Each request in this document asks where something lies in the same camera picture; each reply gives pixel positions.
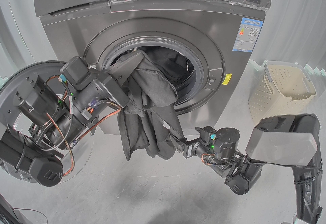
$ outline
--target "blue connector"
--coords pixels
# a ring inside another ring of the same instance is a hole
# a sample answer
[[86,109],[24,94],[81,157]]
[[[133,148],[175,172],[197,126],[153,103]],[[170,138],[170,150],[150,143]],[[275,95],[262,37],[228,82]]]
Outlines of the blue connector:
[[67,78],[63,75],[63,74],[61,74],[60,76],[59,76],[59,81],[60,82],[67,82]]

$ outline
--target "yellow warning sticker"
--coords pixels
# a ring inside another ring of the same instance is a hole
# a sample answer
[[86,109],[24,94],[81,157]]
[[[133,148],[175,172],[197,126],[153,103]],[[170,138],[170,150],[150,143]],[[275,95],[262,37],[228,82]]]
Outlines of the yellow warning sticker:
[[227,85],[230,82],[231,76],[232,76],[232,74],[226,74],[225,79],[222,84]]

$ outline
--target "energy label sticker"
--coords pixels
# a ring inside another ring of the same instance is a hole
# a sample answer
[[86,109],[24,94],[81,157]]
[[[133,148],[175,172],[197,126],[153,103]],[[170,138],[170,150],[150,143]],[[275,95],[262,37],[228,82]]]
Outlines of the energy label sticker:
[[252,52],[262,25],[263,21],[242,18],[238,36],[233,46],[233,51]]

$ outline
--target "white label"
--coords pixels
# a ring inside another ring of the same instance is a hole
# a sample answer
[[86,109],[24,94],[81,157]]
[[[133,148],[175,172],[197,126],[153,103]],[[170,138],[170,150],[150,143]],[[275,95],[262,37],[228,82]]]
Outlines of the white label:
[[263,21],[242,18],[233,51],[252,52],[259,36]]
[[69,103],[70,103],[70,113],[74,114],[74,104],[72,103],[72,96],[69,96]]
[[189,146],[189,150],[188,150],[187,158],[190,157],[190,155],[191,155],[191,151],[192,151],[192,145]]

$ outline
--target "gray garment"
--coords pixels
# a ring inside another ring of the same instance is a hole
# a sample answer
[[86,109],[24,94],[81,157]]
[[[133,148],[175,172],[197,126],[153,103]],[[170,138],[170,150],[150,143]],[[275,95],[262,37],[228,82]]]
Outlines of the gray garment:
[[[123,62],[135,55],[135,51],[123,55]],[[170,131],[163,127],[163,120],[182,135],[179,119],[173,103],[178,99],[174,86],[144,53],[144,59],[129,76],[127,87],[129,103],[118,114],[124,155],[130,160],[137,149],[145,148],[149,156],[168,160],[175,153]]]

